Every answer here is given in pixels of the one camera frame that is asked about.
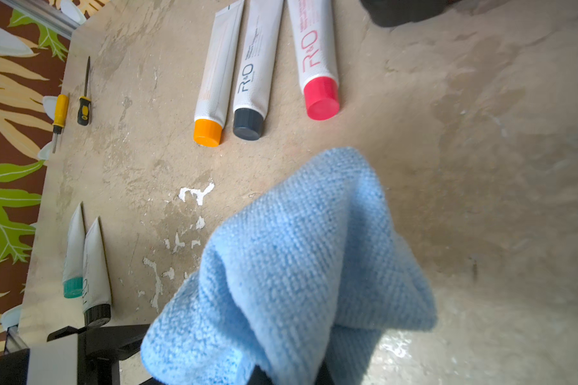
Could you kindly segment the blue microfiber cloth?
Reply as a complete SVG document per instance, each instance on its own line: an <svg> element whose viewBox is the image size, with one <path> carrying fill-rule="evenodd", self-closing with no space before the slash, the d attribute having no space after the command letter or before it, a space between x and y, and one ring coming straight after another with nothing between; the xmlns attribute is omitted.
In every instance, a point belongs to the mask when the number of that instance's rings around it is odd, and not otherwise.
<svg viewBox="0 0 578 385"><path fill-rule="evenodd" d="M373 168L331 149L214 231L141 361L164 384L358 384L387 330L437 321Z"/></svg>

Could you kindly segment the pink cap toothpaste tube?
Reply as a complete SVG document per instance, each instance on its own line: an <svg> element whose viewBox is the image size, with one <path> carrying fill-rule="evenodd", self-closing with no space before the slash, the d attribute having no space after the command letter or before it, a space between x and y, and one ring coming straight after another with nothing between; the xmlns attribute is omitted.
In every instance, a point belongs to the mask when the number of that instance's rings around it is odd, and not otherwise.
<svg viewBox="0 0 578 385"><path fill-rule="evenodd" d="M288 0L300 90L307 115L328 120L340 111L331 0Z"/></svg>

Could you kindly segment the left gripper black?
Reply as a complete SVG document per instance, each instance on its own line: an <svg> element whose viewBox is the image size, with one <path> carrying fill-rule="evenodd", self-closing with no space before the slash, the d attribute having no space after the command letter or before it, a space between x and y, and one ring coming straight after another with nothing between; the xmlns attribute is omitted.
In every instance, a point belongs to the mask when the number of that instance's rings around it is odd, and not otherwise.
<svg viewBox="0 0 578 385"><path fill-rule="evenodd" d="M45 343L0 356L0 384L119 384L120 362L140 351L148 329L64 327Z"/></svg>

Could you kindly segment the dark cap toothpaste tube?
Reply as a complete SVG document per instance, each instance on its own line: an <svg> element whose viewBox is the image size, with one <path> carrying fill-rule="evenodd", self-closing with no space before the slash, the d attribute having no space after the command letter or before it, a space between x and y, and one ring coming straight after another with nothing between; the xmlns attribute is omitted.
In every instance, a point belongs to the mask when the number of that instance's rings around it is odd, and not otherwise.
<svg viewBox="0 0 578 385"><path fill-rule="evenodd" d="M263 136L283 8L283 0L250 2L233 103L233 133L245 141Z"/></svg>

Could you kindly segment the orange cap toothpaste tube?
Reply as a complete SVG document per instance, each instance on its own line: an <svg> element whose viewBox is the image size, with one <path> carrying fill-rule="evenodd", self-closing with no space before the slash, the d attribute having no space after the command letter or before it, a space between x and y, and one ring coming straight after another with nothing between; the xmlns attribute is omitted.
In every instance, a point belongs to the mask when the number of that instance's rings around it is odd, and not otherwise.
<svg viewBox="0 0 578 385"><path fill-rule="evenodd" d="M206 147L217 147L221 143L231 97L243 8L244 2L237 1L215 15L194 112L194 141Z"/></svg>

